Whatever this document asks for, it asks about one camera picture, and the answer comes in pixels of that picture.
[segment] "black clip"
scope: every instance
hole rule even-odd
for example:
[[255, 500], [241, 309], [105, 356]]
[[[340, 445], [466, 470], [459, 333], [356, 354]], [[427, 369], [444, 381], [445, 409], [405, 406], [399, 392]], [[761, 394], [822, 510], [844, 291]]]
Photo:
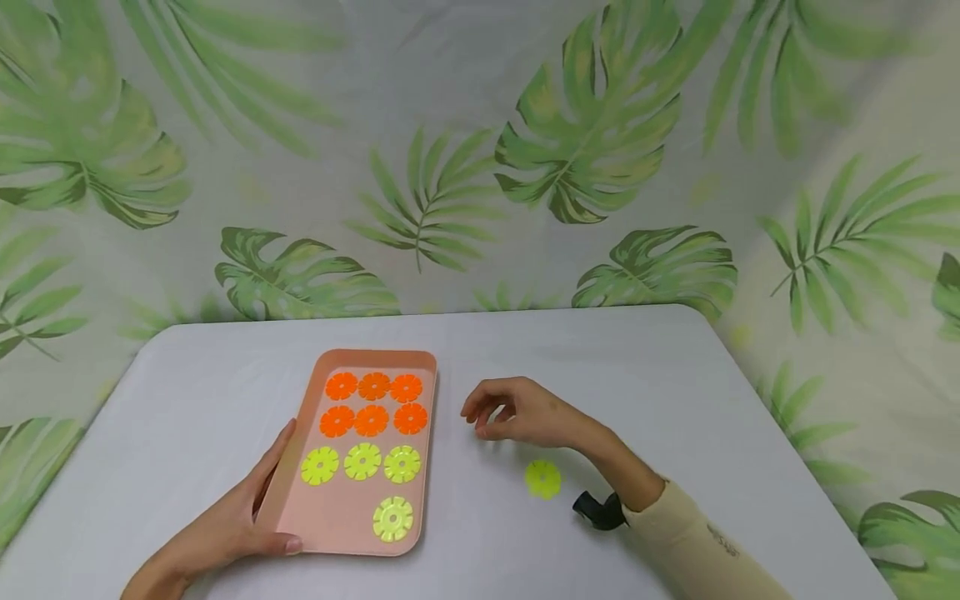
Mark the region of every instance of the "black clip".
[[590, 495], [590, 492], [583, 492], [573, 503], [573, 510], [577, 515], [588, 520], [593, 525], [593, 529], [600, 531], [612, 531], [627, 522], [623, 517], [620, 498], [616, 493], [610, 494], [607, 501], [600, 504]]

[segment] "white table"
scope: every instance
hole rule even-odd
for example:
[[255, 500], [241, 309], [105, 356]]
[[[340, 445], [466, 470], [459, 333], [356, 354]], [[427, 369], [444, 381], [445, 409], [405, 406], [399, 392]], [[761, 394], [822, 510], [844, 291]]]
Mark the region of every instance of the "white table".
[[[797, 600], [892, 592], [696, 312], [643, 306], [176, 326], [142, 349], [0, 563], [0, 598], [105, 600], [259, 458], [331, 348], [421, 348], [440, 383], [423, 535], [397, 559], [249, 561], [197, 598], [669, 598], [621, 528], [570, 506], [609, 488], [569, 451], [481, 444], [459, 418], [484, 377], [526, 374], [676, 479]], [[530, 497], [553, 460], [563, 491]]]

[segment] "long sleeve shirt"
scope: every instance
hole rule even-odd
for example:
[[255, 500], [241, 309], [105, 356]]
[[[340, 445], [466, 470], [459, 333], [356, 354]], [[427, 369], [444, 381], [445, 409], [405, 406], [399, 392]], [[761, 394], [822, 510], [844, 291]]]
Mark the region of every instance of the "long sleeve shirt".
[[623, 515], [689, 600], [792, 600], [675, 483], [667, 482], [660, 499], [644, 511], [623, 507]]

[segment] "leaf-patterned backdrop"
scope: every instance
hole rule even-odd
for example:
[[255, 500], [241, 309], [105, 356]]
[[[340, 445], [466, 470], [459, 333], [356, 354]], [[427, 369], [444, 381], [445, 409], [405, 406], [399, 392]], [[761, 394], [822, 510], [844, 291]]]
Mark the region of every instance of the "leaf-patterned backdrop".
[[3, 0], [0, 550], [172, 324], [676, 302], [899, 597], [960, 597], [957, 26]]

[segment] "orange disc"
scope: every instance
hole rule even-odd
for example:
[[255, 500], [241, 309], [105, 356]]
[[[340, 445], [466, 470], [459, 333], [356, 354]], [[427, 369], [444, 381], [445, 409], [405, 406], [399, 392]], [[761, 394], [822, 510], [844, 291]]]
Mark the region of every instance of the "orange disc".
[[320, 417], [320, 432], [328, 438], [339, 438], [353, 426], [353, 411], [348, 406], [334, 406]]
[[396, 409], [394, 427], [400, 433], [412, 436], [426, 427], [426, 409], [416, 402], [408, 402]]
[[357, 377], [351, 372], [338, 372], [327, 379], [325, 390], [331, 400], [346, 400], [357, 391]]
[[390, 413], [387, 412], [387, 409], [380, 404], [372, 404], [360, 409], [354, 427], [357, 430], [357, 435], [372, 438], [383, 433], [388, 422], [390, 422]]
[[360, 380], [360, 397], [373, 402], [387, 395], [390, 377], [382, 372], [370, 372]]
[[423, 384], [413, 374], [398, 375], [390, 386], [390, 396], [397, 402], [413, 402], [422, 392]]

